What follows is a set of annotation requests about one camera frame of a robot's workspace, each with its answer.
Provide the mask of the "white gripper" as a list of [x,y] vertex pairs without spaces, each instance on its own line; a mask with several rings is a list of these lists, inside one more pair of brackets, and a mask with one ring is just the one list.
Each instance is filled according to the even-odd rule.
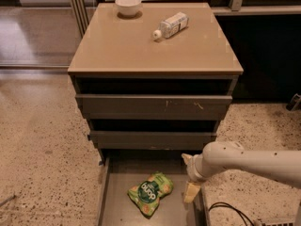
[[192,182],[187,182],[183,194],[183,201],[190,203],[194,200],[200,192],[201,184],[198,182],[205,182],[207,178],[202,173],[203,156],[201,154],[182,154],[184,164],[187,166],[187,174]]

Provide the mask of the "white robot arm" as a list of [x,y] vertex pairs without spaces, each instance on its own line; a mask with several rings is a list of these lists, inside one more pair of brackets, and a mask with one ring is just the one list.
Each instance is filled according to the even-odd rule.
[[284,185],[301,188],[300,151],[251,151],[234,141],[208,143],[200,154],[182,154],[189,181],[184,202],[190,203],[201,184],[226,170],[242,170]]

